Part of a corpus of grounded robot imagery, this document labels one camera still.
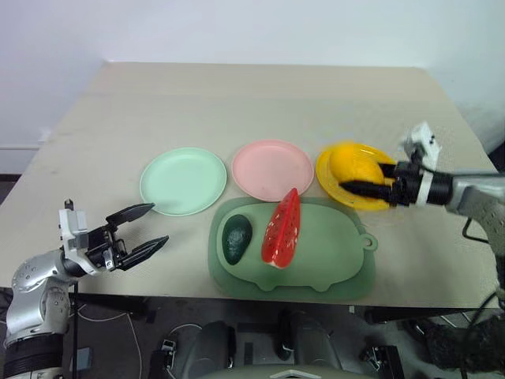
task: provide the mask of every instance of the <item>yellow plate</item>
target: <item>yellow plate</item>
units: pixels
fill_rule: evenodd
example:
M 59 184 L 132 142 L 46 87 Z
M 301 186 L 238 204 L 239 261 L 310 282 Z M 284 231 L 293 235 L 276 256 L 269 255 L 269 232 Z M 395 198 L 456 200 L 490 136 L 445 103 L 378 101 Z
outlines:
M 366 144 L 355 144 L 362 152 L 365 152 L 374 159 L 377 163 L 392 163 L 395 164 L 389 156 L 384 152 L 373 148 L 372 146 L 367 146 Z M 319 157 L 316 163 L 316 175 L 317 180 L 321 184 L 321 187 L 336 201 L 339 201 L 348 207 L 365 210 L 365 211 L 381 211 L 389 208 L 389 204 L 383 200 L 372 199 L 369 197 L 361 197 L 345 191 L 339 182 L 333 178 L 330 172 L 330 167 L 328 161 L 330 159 L 331 151 L 335 146 L 330 146 L 326 148 Z M 386 178 L 386 184 L 390 185 L 392 179 Z

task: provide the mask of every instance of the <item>cutting board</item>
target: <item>cutting board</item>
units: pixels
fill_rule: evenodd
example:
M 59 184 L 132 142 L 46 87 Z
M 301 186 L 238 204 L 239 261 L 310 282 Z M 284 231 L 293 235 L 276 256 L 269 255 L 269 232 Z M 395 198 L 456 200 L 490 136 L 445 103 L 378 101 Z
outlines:
M 345 213 L 324 205 L 301 204 L 301 225 L 294 259 L 284 269 L 266 265 L 261 259 L 265 229 L 277 203 L 243 205 L 227 213 L 217 229 L 218 259 L 221 265 L 238 279 L 255 283 L 263 291 L 278 286 L 312 287 L 327 291 L 356 275 L 363 265 L 364 250 L 375 250 L 376 239 L 361 234 Z M 245 216 L 252 224 L 252 239 L 241 260 L 230 265 L 223 252 L 219 236 L 227 220 L 235 215 Z
M 354 225 L 355 231 L 359 235 L 363 235 L 361 240 L 362 245 L 363 247 L 367 247 L 368 249 L 362 250 L 362 260 L 360 268 L 358 268 L 357 272 L 355 272 L 352 277 L 346 279 L 341 277 L 340 278 L 342 279 L 341 281 L 339 281 L 338 283 L 333 283 L 329 285 L 329 287 L 326 284 L 324 286 L 321 285 L 320 287 L 317 288 L 319 291 L 315 290 L 308 284 L 303 286 L 286 286 L 283 285 L 282 281 L 281 282 L 276 281 L 274 286 L 268 285 L 268 283 L 267 284 L 261 283 L 261 285 L 263 285 L 264 287 L 263 289 L 261 289 L 259 285 L 254 283 L 253 281 L 244 280 L 243 277 L 236 276 L 237 274 L 236 272 L 234 274 L 228 272 L 225 266 L 223 266 L 223 263 L 221 262 L 221 260 L 223 260 L 222 248 L 219 251 L 219 246 L 221 244 L 222 228 L 226 220 L 228 220 L 228 218 L 233 214 L 239 213 L 235 212 L 235 210 L 238 210 L 241 207 L 249 205 L 256 205 L 256 206 L 270 205 L 272 208 L 271 211 L 268 210 L 270 213 L 267 216 L 268 218 L 271 215 L 271 212 L 273 212 L 273 209 L 275 207 L 275 204 L 265 204 L 256 199 L 252 199 L 251 197 L 242 197 L 227 201 L 218 208 L 215 217 L 212 220 L 209 235 L 209 243 L 208 243 L 209 271 L 211 273 L 211 277 L 219 285 L 219 287 L 224 293 L 234 298 L 274 299 L 274 300 L 289 300 L 289 301 L 321 300 L 325 302 L 331 302 L 331 301 L 342 301 L 352 298 L 360 298 L 362 296 L 365 296 L 372 290 L 373 282 L 375 279 L 375 261 L 373 256 L 373 250 L 376 249 L 376 240 L 372 236 L 366 234 L 366 231 L 364 227 L 361 226 L 360 220 L 357 217 L 356 212 L 350 208 L 335 203 L 334 201 L 330 201 L 328 199 L 323 199 L 319 197 L 302 198 L 301 203 L 302 207 L 304 205 L 319 205 L 323 207 L 329 207 L 331 209 L 334 209 L 335 211 L 345 214 L 350 220 L 350 222 Z M 261 244 L 264 231 L 261 231 L 260 233 L 255 233 L 254 229 L 255 227 L 253 225 L 253 235 L 255 235 L 258 238 L 259 242 L 251 242 L 251 243 Z M 370 241 L 372 245 L 366 246 L 367 241 Z M 273 270 L 278 270 L 277 268 L 272 268 L 267 265 L 265 266 Z

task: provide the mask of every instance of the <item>avocado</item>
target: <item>avocado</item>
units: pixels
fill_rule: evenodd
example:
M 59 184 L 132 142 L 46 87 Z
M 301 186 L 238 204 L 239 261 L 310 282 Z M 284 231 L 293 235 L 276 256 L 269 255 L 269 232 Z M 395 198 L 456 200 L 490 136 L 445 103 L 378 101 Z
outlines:
M 253 226 L 243 215 L 231 216 L 223 228 L 223 253 L 230 265 L 236 265 L 251 242 Z

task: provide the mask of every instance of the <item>white wall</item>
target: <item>white wall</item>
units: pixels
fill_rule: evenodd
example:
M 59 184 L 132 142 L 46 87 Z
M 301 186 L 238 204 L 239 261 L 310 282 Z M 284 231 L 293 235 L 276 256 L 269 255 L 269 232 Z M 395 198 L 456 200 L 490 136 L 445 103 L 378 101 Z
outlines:
M 504 15 L 504 0 L 0 0 L 0 145 L 36 144 L 105 59 L 422 67 L 491 151 Z M 13 154 L 0 172 L 23 169 Z

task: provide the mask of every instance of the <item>watermelon slice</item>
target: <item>watermelon slice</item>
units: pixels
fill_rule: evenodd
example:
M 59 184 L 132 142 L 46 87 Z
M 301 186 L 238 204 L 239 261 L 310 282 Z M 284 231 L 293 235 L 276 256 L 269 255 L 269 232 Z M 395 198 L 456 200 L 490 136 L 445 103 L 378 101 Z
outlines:
M 286 268 L 294 257 L 300 233 L 300 197 L 293 188 L 277 205 L 268 223 L 261 258 L 276 268 Z

